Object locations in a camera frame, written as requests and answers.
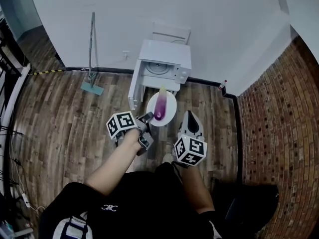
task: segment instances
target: cable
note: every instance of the cable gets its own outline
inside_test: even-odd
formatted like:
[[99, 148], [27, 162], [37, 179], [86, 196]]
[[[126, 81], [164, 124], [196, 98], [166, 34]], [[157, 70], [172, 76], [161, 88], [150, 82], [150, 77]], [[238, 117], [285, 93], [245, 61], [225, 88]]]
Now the cable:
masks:
[[36, 211], [37, 215], [38, 215], [38, 211], [39, 211], [40, 208], [45, 209], [45, 207], [43, 207], [43, 206], [39, 206], [38, 208], [34, 208], [34, 207], [32, 207], [31, 205], [30, 205], [30, 208], [31, 208], [32, 210]]
[[34, 210], [34, 211], [35, 211], [35, 214], [39, 217], [39, 213], [38, 213], [37, 209], [33, 208], [32, 206], [30, 206], [30, 208], [31, 208], [32, 210]]
[[180, 41], [180, 42], [183, 42], [183, 43], [185, 43], [185, 44], [186, 44], [186, 42], [185, 42], [184, 40], [182, 40], [182, 39], [176, 39], [176, 40], [171, 41], [171, 42], [177, 42], [177, 41]]
[[75, 70], [65, 70], [64, 72], [79, 72], [79, 71], [84, 71], [84, 70], [87, 70], [89, 69], [88, 67], [87, 68], [82, 68], [82, 69], [75, 69]]
[[[15, 156], [14, 156], [14, 149], [13, 149], [13, 144], [12, 144], [11, 135], [10, 135], [10, 145], [9, 145], [9, 155], [10, 155], [10, 157], [11, 157], [10, 146], [12, 147], [12, 150], [13, 150], [13, 153], [12, 153], [12, 154], [13, 154], [13, 157], [14, 157], [14, 159], [12, 159], [12, 158], [10, 158], [10, 159], [11, 159], [11, 162], [14, 161], [14, 163], [15, 163], [16, 171], [17, 171], [17, 174], [18, 174], [20, 183], [21, 183], [21, 185], [22, 185], [22, 187], [23, 187], [23, 190], [21, 189], [21, 187], [19, 186], [18, 183], [15, 183], [15, 184], [19, 187], [19, 189], [21, 190], [21, 192], [22, 192], [23, 194], [25, 194], [24, 186], [23, 186], [23, 183], [22, 183], [22, 181], [21, 181], [20, 174], [19, 174], [19, 171], [18, 171], [18, 168], [17, 168], [17, 164], [18, 164], [19, 166], [22, 167], [22, 170], [23, 170], [23, 173], [24, 173], [24, 180], [25, 180], [25, 186], [26, 186], [27, 195], [28, 195], [28, 197], [30, 198], [30, 192], [29, 192], [29, 189], [28, 189], [27, 181], [26, 181], [26, 173], [25, 173], [24, 167], [22, 166], [21, 162], [20, 162], [19, 160], [17, 160], [17, 159], [15, 158]], [[44, 207], [43, 207], [43, 206], [39, 206], [37, 209], [35, 209], [34, 207], [30, 206], [30, 208], [33, 209], [33, 210], [35, 210], [36, 212], [38, 212], [39, 208], [44, 208]]]
[[25, 55], [24, 55], [23, 63], [22, 63], [22, 65], [21, 65], [22, 67], [23, 67], [23, 65], [24, 65], [24, 62], [25, 62]]
[[9, 178], [9, 183], [10, 183], [10, 184], [13, 184], [13, 185], [17, 185], [18, 187], [20, 187], [20, 186], [18, 185], [18, 183], [16, 183], [15, 181], [11, 180], [10, 178]]
[[[13, 177], [13, 162], [12, 162], [12, 157], [11, 157], [11, 152], [10, 152], [10, 147], [12, 147], [12, 150], [13, 150], [13, 144], [12, 144], [12, 139], [11, 139], [11, 135], [10, 135], [10, 145], [9, 145], [9, 155], [10, 155], [10, 158], [11, 158], [11, 171], [12, 171], [12, 178], [13, 178], [13, 180], [14, 180], [14, 177]], [[18, 177], [19, 177], [19, 181], [20, 181], [20, 183], [21, 183], [21, 186], [22, 186], [22, 188], [23, 188], [23, 193], [25, 193], [25, 190], [24, 190], [24, 186], [23, 186], [23, 183], [22, 183], [22, 180], [21, 180], [21, 178], [20, 178], [20, 174], [19, 174], [19, 170], [18, 170], [18, 166], [16, 165], [16, 162], [14, 162], [14, 164], [15, 164], [15, 168], [16, 168], [16, 172], [17, 172], [17, 174], [18, 174]]]

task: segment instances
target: logo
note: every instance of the logo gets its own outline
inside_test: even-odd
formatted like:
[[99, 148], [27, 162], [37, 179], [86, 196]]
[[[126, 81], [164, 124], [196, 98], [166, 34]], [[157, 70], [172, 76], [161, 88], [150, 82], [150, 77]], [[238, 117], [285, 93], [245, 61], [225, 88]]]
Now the logo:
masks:
[[104, 205], [102, 207], [102, 210], [116, 212], [117, 207], [118, 207], [117, 205]]

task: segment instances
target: person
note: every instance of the person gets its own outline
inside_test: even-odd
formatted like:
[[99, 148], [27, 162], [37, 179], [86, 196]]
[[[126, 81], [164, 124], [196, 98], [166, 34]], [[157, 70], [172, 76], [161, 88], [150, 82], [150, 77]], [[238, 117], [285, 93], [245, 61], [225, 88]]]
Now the person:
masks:
[[[181, 168], [182, 183], [169, 162], [154, 173], [126, 173], [141, 148], [139, 134], [136, 129], [128, 131], [84, 184], [73, 182], [64, 187], [40, 217], [40, 239], [53, 238], [61, 220], [69, 224], [71, 217], [84, 216], [93, 238], [232, 238], [232, 230], [215, 212], [198, 167]], [[65, 232], [66, 227], [63, 223], [60, 230]]]

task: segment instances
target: yellow black tape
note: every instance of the yellow black tape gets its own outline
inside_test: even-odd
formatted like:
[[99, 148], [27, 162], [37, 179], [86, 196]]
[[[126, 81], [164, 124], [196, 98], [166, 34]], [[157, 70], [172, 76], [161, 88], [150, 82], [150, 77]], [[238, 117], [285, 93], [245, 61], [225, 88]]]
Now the yellow black tape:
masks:
[[33, 73], [33, 75], [38, 75], [38, 74], [48, 74], [48, 73], [54, 73], [54, 72], [64, 72], [65, 70], [49, 70], [49, 71], [44, 71], [44, 72], [39, 72], [39, 73]]

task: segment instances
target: red brick wall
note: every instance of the red brick wall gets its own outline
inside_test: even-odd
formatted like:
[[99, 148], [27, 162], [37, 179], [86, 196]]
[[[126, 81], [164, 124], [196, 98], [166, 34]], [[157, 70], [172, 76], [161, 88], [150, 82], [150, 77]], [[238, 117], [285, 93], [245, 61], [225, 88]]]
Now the red brick wall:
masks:
[[305, 239], [319, 215], [319, 65], [300, 37], [238, 99], [243, 182], [276, 184], [261, 238]]

